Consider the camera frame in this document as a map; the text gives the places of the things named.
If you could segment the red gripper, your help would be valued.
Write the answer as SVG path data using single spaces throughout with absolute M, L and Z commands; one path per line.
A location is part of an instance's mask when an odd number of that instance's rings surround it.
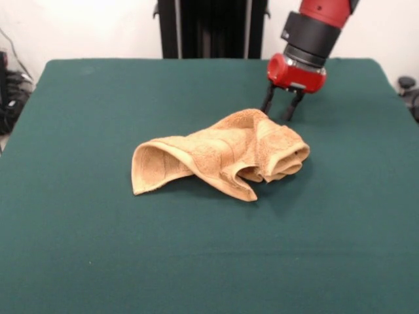
M 315 68 L 299 61 L 293 60 L 283 54 L 271 57 L 267 66 L 267 77 L 271 82 L 268 85 L 261 111 L 268 114 L 276 87 L 297 89 L 294 98 L 282 115 L 284 121 L 290 121 L 299 103 L 304 98 L 304 93 L 314 94 L 325 84 L 327 72 L 324 67 Z

